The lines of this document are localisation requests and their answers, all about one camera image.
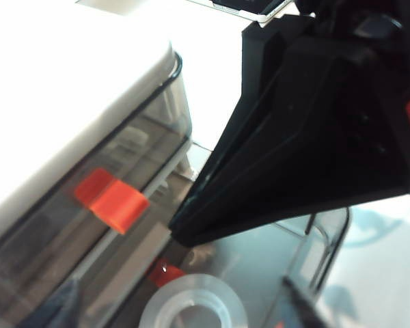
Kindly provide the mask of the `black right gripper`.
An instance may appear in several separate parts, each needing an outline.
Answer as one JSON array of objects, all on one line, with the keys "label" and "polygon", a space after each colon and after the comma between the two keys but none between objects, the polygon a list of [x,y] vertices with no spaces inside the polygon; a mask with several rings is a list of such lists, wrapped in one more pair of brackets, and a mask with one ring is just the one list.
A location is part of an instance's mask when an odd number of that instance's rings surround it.
[{"label": "black right gripper", "polygon": [[410,195],[410,1],[298,1],[293,44],[318,199]]}]

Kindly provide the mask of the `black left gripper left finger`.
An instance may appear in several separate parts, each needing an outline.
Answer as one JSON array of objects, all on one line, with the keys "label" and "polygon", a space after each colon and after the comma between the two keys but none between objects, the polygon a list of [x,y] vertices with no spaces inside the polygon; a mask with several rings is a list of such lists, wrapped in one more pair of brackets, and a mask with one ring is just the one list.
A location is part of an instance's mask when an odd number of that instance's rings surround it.
[{"label": "black left gripper left finger", "polygon": [[51,304],[53,315],[47,327],[78,327],[81,308],[81,289],[79,281],[67,281],[54,295]]}]

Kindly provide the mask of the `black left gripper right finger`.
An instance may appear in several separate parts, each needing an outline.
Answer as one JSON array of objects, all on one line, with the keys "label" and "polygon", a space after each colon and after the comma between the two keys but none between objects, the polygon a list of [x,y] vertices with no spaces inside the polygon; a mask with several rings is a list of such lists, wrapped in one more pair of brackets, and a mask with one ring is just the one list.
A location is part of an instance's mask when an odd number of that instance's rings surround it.
[{"label": "black left gripper right finger", "polygon": [[282,280],[282,322],[284,327],[327,327],[314,304],[288,277]]}]

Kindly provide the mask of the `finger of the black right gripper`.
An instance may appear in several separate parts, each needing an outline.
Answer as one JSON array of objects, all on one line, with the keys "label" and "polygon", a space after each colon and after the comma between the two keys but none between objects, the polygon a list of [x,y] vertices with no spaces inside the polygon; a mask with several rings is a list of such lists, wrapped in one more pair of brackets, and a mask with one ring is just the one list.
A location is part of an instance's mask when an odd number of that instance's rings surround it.
[{"label": "finger of the black right gripper", "polygon": [[410,169],[357,43],[299,38],[182,210],[182,244],[408,193]]},{"label": "finger of the black right gripper", "polygon": [[169,223],[173,239],[187,240],[193,236],[191,232],[181,231],[187,226],[190,217],[188,211],[194,207],[196,200],[206,199],[201,195],[202,191],[242,148],[257,127],[258,120],[264,117],[254,107],[270,89],[287,46],[309,30],[313,21],[309,16],[286,14],[274,18],[265,27],[251,23],[242,31],[241,97],[215,149]]}]

